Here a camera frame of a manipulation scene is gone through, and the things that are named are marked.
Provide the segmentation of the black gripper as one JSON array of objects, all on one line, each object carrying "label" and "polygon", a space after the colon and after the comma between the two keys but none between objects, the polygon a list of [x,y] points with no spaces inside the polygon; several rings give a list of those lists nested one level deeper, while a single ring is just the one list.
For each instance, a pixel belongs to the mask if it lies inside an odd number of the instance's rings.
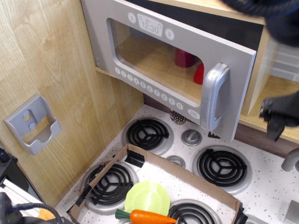
[{"label": "black gripper", "polygon": [[259,117],[268,122],[267,136],[277,141],[285,126],[299,126],[299,92],[264,99]]}]

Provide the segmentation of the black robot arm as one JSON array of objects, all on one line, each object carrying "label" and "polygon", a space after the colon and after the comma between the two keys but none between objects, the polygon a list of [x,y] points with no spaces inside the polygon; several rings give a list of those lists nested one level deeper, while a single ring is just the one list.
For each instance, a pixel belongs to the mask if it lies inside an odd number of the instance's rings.
[{"label": "black robot arm", "polygon": [[[243,14],[263,17],[268,32],[276,41],[299,46],[297,0],[225,0],[224,3]],[[299,93],[264,99],[259,116],[267,122],[268,138],[277,141],[286,126],[299,125]]]}]

